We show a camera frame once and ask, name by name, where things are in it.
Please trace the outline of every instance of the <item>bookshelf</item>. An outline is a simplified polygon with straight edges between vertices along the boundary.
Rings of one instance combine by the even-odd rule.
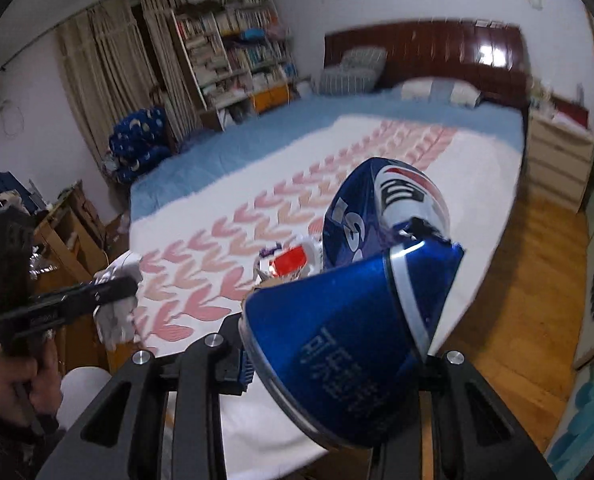
[[[170,11],[170,30],[186,86],[203,126],[222,131],[232,121],[290,100],[296,76],[290,37],[276,38],[272,0],[243,0],[201,16]],[[263,29],[263,38],[242,33]]]

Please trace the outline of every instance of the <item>white pillow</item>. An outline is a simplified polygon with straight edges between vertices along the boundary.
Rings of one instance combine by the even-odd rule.
[[[481,96],[481,92],[466,81],[441,77],[409,79],[398,88],[397,92],[403,100],[418,99],[471,108],[479,104]]]

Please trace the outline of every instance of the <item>bed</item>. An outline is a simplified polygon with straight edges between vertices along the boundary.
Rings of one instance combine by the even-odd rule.
[[[144,255],[136,326],[155,354],[184,350],[241,309],[261,247],[321,232],[337,188],[369,156],[416,165],[448,204],[466,256],[431,345],[437,352],[484,278],[512,208],[524,148],[528,76],[517,27],[397,22],[329,34],[325,65],[354,46],[385,47],[378,91],[297,101],[164,161],[131,190],[130,248]],[[459,78],[476,108],[403,102],[388,89],[417,76]],[[223,397],[229,478],[278,478],[325,451],[254,380]]]

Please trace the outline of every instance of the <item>blue can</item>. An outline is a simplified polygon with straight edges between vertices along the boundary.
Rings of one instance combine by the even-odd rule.
[[[325,217],[326,272],[248,297],[239,331],[274,400],[327,448],[374,447],[416,386],[464,250],[421,171],[372,158]]]
[[[245,348],[306,435],[326,448],[381,441],[415,385],[462,254],[435,238],[411,240],[247,299]]]

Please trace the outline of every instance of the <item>wooden floor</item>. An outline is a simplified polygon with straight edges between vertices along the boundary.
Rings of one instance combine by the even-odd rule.
[[[477,298],[443,348],[466,355],[541,451],[572,389],[587,245],[583,214],[521,193]],[[307,474],[363,479],[366,457],[331,453]],[[432,478],[424,462],[424,478]]]

